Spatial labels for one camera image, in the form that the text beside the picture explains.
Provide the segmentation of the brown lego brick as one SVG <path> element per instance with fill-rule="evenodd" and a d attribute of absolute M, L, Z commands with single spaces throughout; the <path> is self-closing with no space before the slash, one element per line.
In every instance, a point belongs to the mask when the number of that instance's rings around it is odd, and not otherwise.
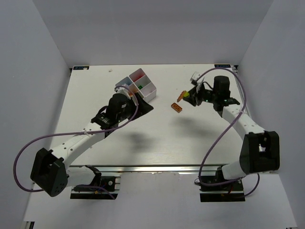
<path fill-rule="evenodd" d="M 187 91 L 182 91 L 181 94 L 177 98 L 177 102 L 180 102 L 186 93 L 187 93 Z"/>

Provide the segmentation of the brown lego tile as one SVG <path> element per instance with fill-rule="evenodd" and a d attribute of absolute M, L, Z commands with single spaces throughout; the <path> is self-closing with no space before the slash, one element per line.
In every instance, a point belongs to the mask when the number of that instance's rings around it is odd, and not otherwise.
<path fill-rule="evenodd" d="M 175 110 L 176 112 L 178 112 L 178 113 L 180 113 L 180 112 L 183 110 L 177 103 L 173 103 L 173 104 L 171 105 L 171 108 L 172 108 L 173 110 Z"/>

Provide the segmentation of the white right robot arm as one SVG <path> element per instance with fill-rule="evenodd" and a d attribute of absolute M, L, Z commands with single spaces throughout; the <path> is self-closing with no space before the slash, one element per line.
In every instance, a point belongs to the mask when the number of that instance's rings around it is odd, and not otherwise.
<path fill-rule="evenodd" d="M 239 159 L 224 165 L 220 176 L 225 181 L 245 177 L 249 174 L 276 171 L 280 167 L 279 135 L 266 131 L 244 113 L 240 103 L 231 97 L 230 80 L 227 76 L 216 76 L 211 90 L 203 83 L 183 95 L 183 100 L 193 106 L 211 103 L 221 118 L 227 121 L 243 141 Z"/>

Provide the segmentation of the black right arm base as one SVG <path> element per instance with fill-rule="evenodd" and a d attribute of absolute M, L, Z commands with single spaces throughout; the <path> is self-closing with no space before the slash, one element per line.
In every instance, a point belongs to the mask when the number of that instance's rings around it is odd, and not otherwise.
<path fill-rule="evenodd" d="M 216 184 L 225 182 L 221 167 L 212 175 L 202 173 L 201 181 L 206 184 Z M 244 187 L 241 180 L 217 186 L 205 186 L 200 183 L 199 178 L 195 179 L 194 184 L 200 187 L 200 201 L 202 203 L 220 202 L 244 202 Z"/>

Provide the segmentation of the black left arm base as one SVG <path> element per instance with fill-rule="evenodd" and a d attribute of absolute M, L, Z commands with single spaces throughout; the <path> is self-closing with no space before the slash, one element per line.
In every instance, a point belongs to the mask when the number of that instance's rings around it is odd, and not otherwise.
<path fill-rule="evenodd" d="M 71 199 L 115 200 L 121 184 L 121 176 L 112 172 L 101 172 L 93 166 L 70 167 L 67 170 Z"/>

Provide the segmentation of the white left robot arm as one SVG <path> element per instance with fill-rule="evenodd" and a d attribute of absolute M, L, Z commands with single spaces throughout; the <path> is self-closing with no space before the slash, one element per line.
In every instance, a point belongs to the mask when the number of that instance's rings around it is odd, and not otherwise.
<path fill-rule="evenodd" d="M 122 121 L 133 121 L 153 110 L 136 93 L 134 97 L 116 93 L 108 105 L 102 107 L 82 132 L 50 150 L 40 149 L 34 160 L 30 178 L 49 196 L 59 195 L 66 187 L 104 190 L 101 172 L 89 165 L 70 168 L 82 153 L 104 140 Z"/>

